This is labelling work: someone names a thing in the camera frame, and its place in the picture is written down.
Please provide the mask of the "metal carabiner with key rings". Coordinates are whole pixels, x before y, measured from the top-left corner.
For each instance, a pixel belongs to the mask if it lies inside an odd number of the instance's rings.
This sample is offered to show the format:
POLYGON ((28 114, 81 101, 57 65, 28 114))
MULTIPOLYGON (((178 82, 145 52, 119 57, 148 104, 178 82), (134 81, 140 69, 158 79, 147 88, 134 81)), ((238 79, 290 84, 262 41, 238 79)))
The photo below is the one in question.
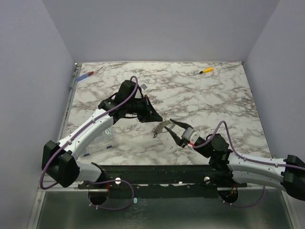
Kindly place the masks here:
POLYGON ((175 124, 173 122, 171 122, 170 120, 166 120, 163 122, 160 122, 153 130, 153 138, 156 138, 158 136, 158 134, 161 133, 165 133, 166 130, 164 131, 165 127, 169 128, 169 129, 173 129, 175 127, 175 124))

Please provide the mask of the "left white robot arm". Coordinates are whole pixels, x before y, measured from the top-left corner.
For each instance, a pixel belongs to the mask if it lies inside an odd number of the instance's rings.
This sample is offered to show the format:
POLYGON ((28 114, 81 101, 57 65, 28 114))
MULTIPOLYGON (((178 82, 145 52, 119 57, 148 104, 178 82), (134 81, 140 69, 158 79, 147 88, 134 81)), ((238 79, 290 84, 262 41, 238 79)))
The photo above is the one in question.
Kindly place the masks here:
POLYGON ((112 127, 126 115, 135 114, 141 123, 162 122, 163 118, 153 108, 147 95, 142 93, 135 76, 125 80, 118 92, 101 101, 98 108, 75 131, 57 142, 48 141, 43 148, 40 187, 45 175, 62 187, 76 181, 89 182, 94 188, 105 184, 103 169, 95 163, 78 162, 83 150, 102 132, 112 127))

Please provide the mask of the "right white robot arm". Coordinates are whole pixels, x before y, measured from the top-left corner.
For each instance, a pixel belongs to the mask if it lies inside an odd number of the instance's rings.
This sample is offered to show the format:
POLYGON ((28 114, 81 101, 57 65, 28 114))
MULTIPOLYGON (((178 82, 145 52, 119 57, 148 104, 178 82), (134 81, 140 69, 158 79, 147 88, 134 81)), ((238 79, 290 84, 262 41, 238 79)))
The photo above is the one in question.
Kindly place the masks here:
POLYGON ((298 200, 305 199, 305 163, 299 157, 263 158, 241 154, 235 150, 231 137, 225 140, 217 130, 203 139, 189 124, 171 122, 184 129, 179 137, 166 128, 176 144, 190 147, 208 158, 213 169, 222 171, 219 181, 223 186, 229 187, 234 182, 252 183, 281 189, 298 200))

